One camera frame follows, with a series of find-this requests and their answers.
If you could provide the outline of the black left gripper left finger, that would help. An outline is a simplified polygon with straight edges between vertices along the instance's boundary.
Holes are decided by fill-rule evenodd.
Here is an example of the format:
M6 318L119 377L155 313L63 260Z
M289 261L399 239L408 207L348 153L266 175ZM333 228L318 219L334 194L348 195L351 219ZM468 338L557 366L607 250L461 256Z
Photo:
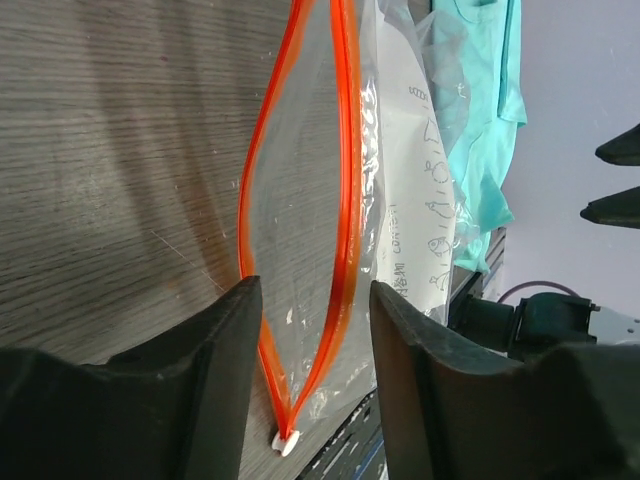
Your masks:
M234 479L262 315L260 280L102 365L1 352L5 479Z

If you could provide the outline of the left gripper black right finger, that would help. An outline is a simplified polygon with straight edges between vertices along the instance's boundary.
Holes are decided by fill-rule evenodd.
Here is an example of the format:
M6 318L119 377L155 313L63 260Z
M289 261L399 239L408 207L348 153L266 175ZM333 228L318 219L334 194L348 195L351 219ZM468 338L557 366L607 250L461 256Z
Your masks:
M370 327L393 479L635 479L639 349L566 345L519 363L373 282Z

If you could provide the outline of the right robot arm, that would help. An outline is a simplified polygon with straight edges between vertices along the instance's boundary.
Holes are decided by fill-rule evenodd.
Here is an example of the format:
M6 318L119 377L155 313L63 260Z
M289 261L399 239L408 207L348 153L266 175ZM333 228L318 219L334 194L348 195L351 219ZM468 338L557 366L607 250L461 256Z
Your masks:
M639 167L639 124L600 145L595 155L605 163ZM580 217L597 225L639 230L639 186L588 203ZM563 293L542 292L523 298L516 306L505 300L528 287L551 287ZM550 281L530 281L505 292L497 302L467 294L450 314L448 327L487 349L524 361L560 343L639 347L639 319L602 313L592 300Z

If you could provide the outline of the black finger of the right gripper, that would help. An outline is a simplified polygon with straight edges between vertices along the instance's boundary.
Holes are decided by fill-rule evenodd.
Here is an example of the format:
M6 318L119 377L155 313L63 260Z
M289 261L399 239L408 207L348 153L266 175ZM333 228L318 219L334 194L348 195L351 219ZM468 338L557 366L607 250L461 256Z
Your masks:
M580 217L594 224L640 229L640 187L588 203Z
M595 155L605 163L616 166L640 166L640 125L600 145Z

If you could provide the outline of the clear zip top bag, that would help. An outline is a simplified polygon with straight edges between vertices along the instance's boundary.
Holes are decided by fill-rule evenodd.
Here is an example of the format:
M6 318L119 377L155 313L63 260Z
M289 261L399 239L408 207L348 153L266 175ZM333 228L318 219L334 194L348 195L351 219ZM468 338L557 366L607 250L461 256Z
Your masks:
M295 1L238 198L243 276L263 282L258 344L276 432L301 436L375 385L369 288L445 323L478 229L449 153L471 89L464 25L405 1Z

